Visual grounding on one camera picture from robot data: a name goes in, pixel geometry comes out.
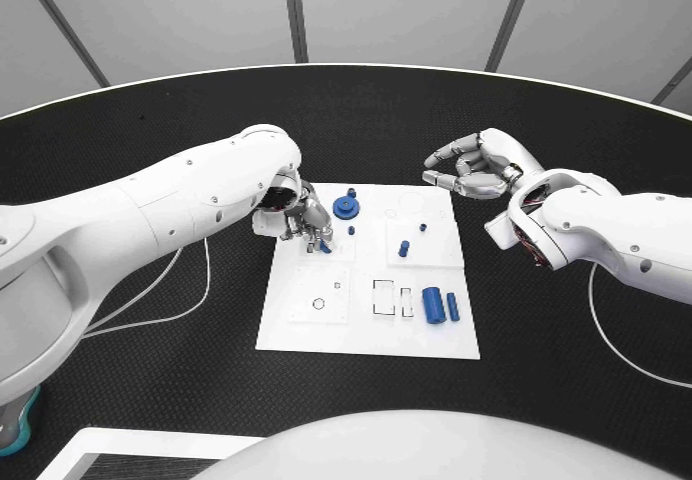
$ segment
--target robotic hand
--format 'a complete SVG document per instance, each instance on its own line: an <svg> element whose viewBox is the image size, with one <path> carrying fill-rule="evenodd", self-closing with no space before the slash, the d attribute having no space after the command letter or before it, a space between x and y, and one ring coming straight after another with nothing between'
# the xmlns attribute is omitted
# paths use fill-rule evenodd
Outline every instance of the robotic hand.
<svg viewBox="0 0 692 480"><path fill-rule="evenodd" d="M491 128L455 140L426 159L456 160L459 177L435 170L423 179L476 198L510 191L508 210L486 223L498 246L523 243L537 265L599 263L628 285L692 304L692 199L659 193L622 195L590 173L546 171L523 144Z"/></svg>
<svg viewBox="0 0 692 480"><path fill-rule="evenodd" d="M332 219L285 130L256 125L128 178L0 206L0 456L28 441L38 384L126 276L253 210L254 230L332 248Z"/></svg>

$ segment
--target white board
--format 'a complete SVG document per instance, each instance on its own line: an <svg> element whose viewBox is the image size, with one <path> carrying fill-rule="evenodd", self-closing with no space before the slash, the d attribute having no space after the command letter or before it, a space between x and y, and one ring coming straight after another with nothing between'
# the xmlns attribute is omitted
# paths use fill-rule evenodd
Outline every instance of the white board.
<svg viewBox="0 0 692 480"><path fill-rule="evenodd" d="M354 187L361 213L354 220L334 217L331 254L308 253L302 239L277 240L257 349L479 360L450 193L426 186L313 185L331 211ZM406 258L399 255L403 240L412 244ZM374 314L377 280L394 281L396 315ZM442 324L426 320L426 287L440 288ZM403 312L403 289L412 289L413 317ZM450 320L449 292L459 322Z"/></svg>

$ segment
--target rectangular slot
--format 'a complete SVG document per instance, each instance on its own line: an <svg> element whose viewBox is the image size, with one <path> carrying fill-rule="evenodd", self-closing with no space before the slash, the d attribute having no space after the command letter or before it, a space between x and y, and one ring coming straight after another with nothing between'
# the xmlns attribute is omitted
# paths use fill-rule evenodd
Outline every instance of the rectangular slot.
<svg viewBox="0 0 692 480"><path fill-rule="evenodd" d="M401 316L404 318L414 318L414 302L410 288L401 289Z"/></svg>
<svg viewBox="0 0 692 480"><path fill-rule="evenodd" d="M375 315L397 315L394 280L373 281L373 313Z"/></svg>

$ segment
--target blue cylinder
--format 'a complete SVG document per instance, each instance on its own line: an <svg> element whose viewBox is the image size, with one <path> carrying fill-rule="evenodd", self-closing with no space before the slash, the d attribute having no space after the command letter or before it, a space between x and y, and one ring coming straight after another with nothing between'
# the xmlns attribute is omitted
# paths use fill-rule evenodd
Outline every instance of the blue cylinder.
<svg viewBox="0 0 692 480"><path fill-rule="evenodd" d="M459 322L458 297L453 293L448 294L448 310L450 312L450 320Z"/></svg>
<svg viewBox="0 0 692 480"><path fill-rule="evenodd" d="M448 317L445 316L443 296L437 287L423 289L423 306L429 323L443 323Z"/></svg>
<svg viewBox="0 0 692 480"><path fill-rule="evenodd" d="M345 197L339 197L335 200L332 210L335 212L337 218L341 218L342 220L351 220L361 212L361 204L354 197L347 195Z"/></svg>
<svg viewBox="0 0 692 480"><path fill-rule="evenodd" d="M406 257L409 255L409 247L412 244L409 243L407 240L401 242L401 247L400 247L400 257Z"/></svg>

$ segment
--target blue object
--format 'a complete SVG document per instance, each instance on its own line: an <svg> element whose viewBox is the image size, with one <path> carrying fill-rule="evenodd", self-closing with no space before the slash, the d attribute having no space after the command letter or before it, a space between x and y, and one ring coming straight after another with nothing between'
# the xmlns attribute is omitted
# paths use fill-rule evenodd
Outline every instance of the blue object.
<svg viewBox="0 0 692 480"><path fill-rule="evenodd" d="M34 394L27 402L27 407L22 410L22 416L19 417L19 435L14 443L4 449L0 449L0 457L8 457L14 453L18 453L29 443L32 438L32 426L29 424L29 412L32 411L37 398L40 398L41 385L34 389Z"/></svg>
<svg viewBox="0 0 692 480"><path fill-rule="evenodd" d="M361 212L361 204L354 197L347 195L335 200L334 211L337 218L351 220Z"/></svg>
<svg viewBox="0 0 692 480"><path fill-rule="evenodd" d="M401 247L400 247L400 257L406 257L409 255L409 247L412 244L409 243L407 240L401 242Z"/></svg>
<svg viewBox="0 0 692 480"><path fill-rule="evenodd" d="M429 323L443 323L448 317L445 316L443 296L437 287L429 287L423 290L423 306L426 307Z"/></svg>
<svg viewBox="0 0 692 480"><path fill-rule="evenodd" d="M459 322L458 297L453 293L448 294L448 310L450 312L450 320Z"/></svg>

